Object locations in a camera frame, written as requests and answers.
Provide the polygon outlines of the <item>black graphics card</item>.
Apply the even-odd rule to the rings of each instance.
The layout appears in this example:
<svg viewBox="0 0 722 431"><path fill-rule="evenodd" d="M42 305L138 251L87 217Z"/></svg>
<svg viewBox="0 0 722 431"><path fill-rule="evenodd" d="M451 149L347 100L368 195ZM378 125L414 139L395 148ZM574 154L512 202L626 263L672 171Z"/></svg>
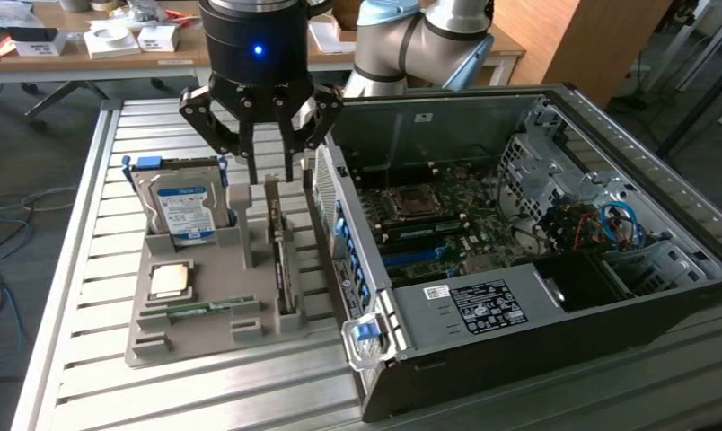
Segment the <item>black graphics card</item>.
<svg viewBox="0 0 722 431"><path fill-rule="evenodd" d="M272 175L266 176L264 193L267 203L267 243L272 246L275 259L276 289L278 289L278 309L280 315L294 314L296 312L296 299L292 293L290 263L287 244L291 240L288 230L288 220L280 207L280 198L278 193L278 178Z"/></svg>

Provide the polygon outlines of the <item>blue case latch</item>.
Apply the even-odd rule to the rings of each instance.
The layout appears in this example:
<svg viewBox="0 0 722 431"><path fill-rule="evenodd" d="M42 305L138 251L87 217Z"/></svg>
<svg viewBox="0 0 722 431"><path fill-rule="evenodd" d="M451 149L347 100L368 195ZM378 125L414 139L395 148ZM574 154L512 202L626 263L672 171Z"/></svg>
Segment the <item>blue case latch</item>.
<svg viewBox="0 0 722 431"><path fill-rule="evenodd" d="M380 336L379 325L375 321L358 323L352 326L350 334L356 344L367 340L376 340Z"/></svg>

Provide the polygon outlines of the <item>white carton with label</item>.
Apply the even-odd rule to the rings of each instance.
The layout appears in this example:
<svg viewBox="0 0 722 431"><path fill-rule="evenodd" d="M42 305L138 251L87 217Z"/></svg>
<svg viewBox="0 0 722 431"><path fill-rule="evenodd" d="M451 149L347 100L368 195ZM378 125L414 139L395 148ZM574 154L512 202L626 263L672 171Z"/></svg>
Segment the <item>white carton with label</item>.
<svg viewBox="0 0 722 431"><path fill-rule="evenodd" d="M144 27L138 34L138 45L146 52L174 52L179 44L179 30L174 25Z"/></svg>

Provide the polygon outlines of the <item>green RAM stick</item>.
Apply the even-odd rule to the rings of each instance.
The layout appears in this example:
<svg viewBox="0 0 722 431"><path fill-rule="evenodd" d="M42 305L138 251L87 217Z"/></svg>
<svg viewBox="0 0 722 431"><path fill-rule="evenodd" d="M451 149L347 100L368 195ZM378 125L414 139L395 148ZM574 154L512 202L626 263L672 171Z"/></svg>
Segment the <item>green RAM stick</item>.
<svg viewBox="0 0 722 431"><path fill-rule="evenodd" d="M255 300L254 295L235 296L223 300L190 303L184 305L168 306L164 309L151 309L139 313L140 317L167 314L168 316L187 316L198 314L208 314L224 310L230 310L235 305L250 303Z"/></svg>

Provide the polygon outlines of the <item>grey parts rack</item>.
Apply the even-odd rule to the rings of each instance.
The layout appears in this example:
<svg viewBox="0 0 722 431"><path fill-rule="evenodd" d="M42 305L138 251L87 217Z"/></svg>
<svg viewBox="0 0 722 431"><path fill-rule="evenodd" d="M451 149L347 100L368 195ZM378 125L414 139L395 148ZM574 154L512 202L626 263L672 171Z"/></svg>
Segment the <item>grey parts rack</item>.
<svg viewBox="0 0 722 431"><path fill-rule="evenodd" d="M267 203L264 220L248 221L246 211L252 205L250 187L231 185L227 200L238 223L216 231L212 243L179 248L170 245L164 235L151 235L144 240L124 352L124 361L134 368L272 345L302 339L308 334L294 224L287 218L291 233L287 253L296 312L280 315L274 251L267 243ZM180 296L151 300L151 269L174 263L184 263L190 268L188 287ZM139 316L146 310L244 295L254 295L255 300L235 305L230 310L187 316Z"/></svg>

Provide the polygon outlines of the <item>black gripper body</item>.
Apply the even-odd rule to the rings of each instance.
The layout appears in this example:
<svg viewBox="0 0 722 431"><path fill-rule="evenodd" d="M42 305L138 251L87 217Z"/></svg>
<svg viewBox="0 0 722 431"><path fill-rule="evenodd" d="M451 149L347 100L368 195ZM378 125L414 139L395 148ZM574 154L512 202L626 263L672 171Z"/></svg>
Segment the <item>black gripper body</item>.
<svg viewBox="0 0 722 431"><path fill-rule="evenodd" d="M211 67L208 90L230 113L250 101L254 122L274 122L275 90L306 100L307 21L304 0L198 0Z"/></svg>

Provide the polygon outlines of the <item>black installed RAM stick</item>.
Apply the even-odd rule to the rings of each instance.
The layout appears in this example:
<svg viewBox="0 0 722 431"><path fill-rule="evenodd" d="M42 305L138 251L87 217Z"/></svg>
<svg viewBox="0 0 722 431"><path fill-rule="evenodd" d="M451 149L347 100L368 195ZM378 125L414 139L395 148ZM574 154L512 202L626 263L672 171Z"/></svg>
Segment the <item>black installed RAM stick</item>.
<svg viewBox="0 0 722 431"><path fill-rule="evenodd" d="M442 218L404 222L384 230L383 241L395 242L458 232L464 222L459 218Z"/></svg>

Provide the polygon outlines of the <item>white paper sheets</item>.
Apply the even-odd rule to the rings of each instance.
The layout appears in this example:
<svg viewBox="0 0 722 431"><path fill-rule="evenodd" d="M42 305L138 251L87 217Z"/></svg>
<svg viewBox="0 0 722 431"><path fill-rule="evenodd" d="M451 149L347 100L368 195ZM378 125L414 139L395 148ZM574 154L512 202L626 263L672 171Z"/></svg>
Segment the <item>white paper sheets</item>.
<svg viewBox="0 0 722 431"><path fill-rule="evenodd" d="M348 54L355 51L356 43L339 40L331 23L310 21L308 29L323 54Z"/></svg>

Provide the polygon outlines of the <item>black open PC case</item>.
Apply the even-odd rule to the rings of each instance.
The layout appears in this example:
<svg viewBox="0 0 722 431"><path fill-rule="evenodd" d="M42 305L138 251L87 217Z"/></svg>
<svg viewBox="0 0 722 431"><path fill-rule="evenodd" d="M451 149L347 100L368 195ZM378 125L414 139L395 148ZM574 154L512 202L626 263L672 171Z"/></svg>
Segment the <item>black open PC case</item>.
<svg viewBox="0 0 722 431"><path fill-rule="evenodd" d="M475 163L496 179L500 219L564 317L419 356L362 210L364 172ZM644 347L722 303L722 278L627 298L599 255L671 240L722 268L722 213L571 86L348 98L315 151L314 222L332 275L340 336L374 422ZM355 324L380 336L356 344Z"/></svg>

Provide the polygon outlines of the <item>brown cardboard box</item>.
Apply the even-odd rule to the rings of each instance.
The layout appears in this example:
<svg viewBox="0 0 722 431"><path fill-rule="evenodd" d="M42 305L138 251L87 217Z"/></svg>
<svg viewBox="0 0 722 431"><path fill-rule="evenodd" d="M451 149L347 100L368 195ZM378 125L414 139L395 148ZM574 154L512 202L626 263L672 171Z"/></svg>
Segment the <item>brown cardboard box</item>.
<svg viewBox="0 0 722 431"><path fill-rule="evenodd" d="M347 31L358 29L356 21L363 0L335 0L332 15L338 21L339 28Z"/></svg>

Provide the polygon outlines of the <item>silver CPU chip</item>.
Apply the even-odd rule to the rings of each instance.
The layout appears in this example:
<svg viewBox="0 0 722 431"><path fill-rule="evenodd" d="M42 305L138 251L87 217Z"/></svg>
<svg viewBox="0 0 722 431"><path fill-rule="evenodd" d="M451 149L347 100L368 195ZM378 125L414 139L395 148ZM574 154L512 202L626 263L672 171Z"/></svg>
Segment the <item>silver CPU chip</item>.
<svg viewBox="0 0 722 431"><path fill-rule="evenodd" d="M148 298L159 300L183 295L188 287L190 268L184 263L154 266L150 273Z"/></svg>

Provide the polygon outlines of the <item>silver disk bay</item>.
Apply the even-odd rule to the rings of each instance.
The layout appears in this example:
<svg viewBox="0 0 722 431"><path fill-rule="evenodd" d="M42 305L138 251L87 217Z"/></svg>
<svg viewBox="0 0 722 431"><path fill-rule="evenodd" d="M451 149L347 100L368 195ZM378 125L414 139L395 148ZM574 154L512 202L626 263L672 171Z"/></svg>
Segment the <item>silver disk bay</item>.
<svg viewBox="0 0 722 431"><path fill-rule="evenodd" d="M655 242L639 250L606 251L599 257L627 298L676 287L702 286L722 278L722 268L708 260L699 260L671 240Z"/></svg>

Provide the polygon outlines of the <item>wooden desk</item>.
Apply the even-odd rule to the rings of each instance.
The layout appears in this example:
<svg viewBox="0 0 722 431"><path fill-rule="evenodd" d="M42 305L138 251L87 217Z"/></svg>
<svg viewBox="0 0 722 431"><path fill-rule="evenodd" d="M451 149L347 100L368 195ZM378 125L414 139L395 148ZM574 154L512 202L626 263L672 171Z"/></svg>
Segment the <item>wooden desk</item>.
<svg viewBox="0 0 722 431"><path fill-rule="evenodd" d="M327 22L335 0L304 1L308 80L312 71L348 72L348 97L400 94L410 79L455 92L475 82L494 42L494 0L363 0L348 54L323 54L308 29Z"/></svg>
<svg viewBox="0 0 722 431"><path fill-rule="evenodd" d="M207 69L207 43L202 30L179 30L174 52L148 52L103 59L90 58L83 42L66 43L59 57L0 57L0 84L192 76Z"/></svg>

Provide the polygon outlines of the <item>CPU socket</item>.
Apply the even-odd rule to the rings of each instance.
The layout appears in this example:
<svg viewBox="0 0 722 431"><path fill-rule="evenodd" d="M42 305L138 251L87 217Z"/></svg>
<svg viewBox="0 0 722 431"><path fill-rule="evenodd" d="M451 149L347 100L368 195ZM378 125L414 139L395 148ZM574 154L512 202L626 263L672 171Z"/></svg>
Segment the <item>CPU socket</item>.
<svg viewBox="0 0 722 431"><path fill-rule="evenodd" d="M391 219L415 220L442 213L442 206L428 185L403 186L383 191Z"/></svg>

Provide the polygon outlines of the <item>hard disk with blue caddy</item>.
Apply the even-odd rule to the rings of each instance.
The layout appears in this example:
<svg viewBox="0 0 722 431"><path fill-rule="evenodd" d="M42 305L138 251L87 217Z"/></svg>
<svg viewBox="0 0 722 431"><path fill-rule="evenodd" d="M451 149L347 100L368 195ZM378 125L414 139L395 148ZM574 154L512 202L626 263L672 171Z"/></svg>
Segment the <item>hard disk with blue caddy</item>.
<svg viewBox="0 0 722 431"><path fill-rule="evenodd" d="M122 158L122 172L147 215L148 232L171 236L176 246L212 242L234 226L226 203L227 160L220 156Z"/></svg>

